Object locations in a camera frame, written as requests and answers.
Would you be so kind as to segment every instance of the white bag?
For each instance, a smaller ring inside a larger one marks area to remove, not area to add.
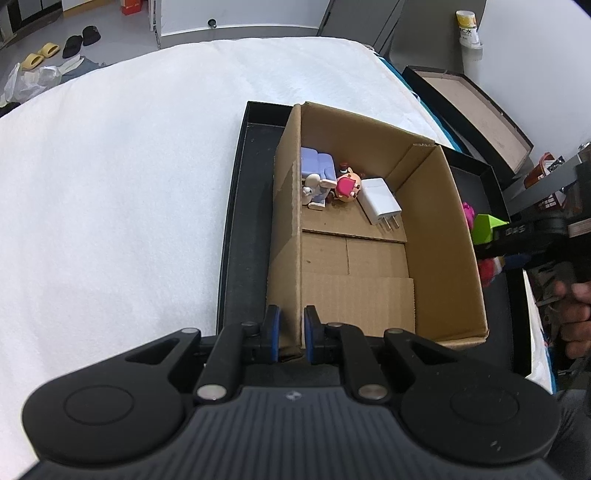
[[[22,72],[21,64],[17,63],[8,76],[4,95],[7,102],[24,103],[60,82],[58,67],[40,67],[34,72]]]

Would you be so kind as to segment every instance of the white mattress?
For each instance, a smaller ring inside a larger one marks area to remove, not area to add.
[[[220,40],[91,72],[0,119],[0,479],[34,461],[27,395],[185,326],[215,331],[248,100],[307,100],[447,138],[364,46]]]

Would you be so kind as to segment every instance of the white power adapter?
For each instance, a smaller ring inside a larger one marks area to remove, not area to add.
[[[395,217],[402,212],[402,209],[384,179],[361,180],[361,189],[357,198],[372,225],[384,221],[390,227],[388,220],[392,219],[398,228]]]

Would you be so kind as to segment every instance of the toy figure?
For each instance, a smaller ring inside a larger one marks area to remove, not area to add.
[[[353,172],[349,167],[343,168],[346,164],[341,164],[340,172],[345,172],[336,179],[335,197],[341,202],[352,202],[357,198],[361,189],[361,177]]]
[[[487,244],[492,240],[492,229],[507,223],[509,222],[499,220],[492,215],[479,213],[472,223],[472,243],[474,245]]]
[[[464,215],[466,217],[466,223],[468,224],[468,230],[472,231],[472,229],[474,228],[474,217],[476,216],[476,212],[466,202],[462,203],[462,208],[464,209]]]
[[[339,177],[345,175],[349,171],[349,164],[347,162],[339,163]]]
[[[330,155],[313,148],[301,148],[302,205],[312,210],[323,210],[326,197],[335,188],[335,164]]]

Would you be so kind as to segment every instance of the finger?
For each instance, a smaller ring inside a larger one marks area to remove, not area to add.
[[[554,295],[557,297],[564,297],[567,293],[566,285],[564,282],[556,281],[554,282]]]
[[[575,359],[585,356],[591,349],[591,342],[569,342],[566,344],[566,356]]]
[[[560,336],[567,342],[591,341],[591,322],[565,323]]]
[[[585,322],[591,316],[591,307],[584,303],[562,301],[560,305],[560,323]]]
[[[591,282],[573,283],[571,289],[573,290],[574,298],[578,301],[591,303]]]

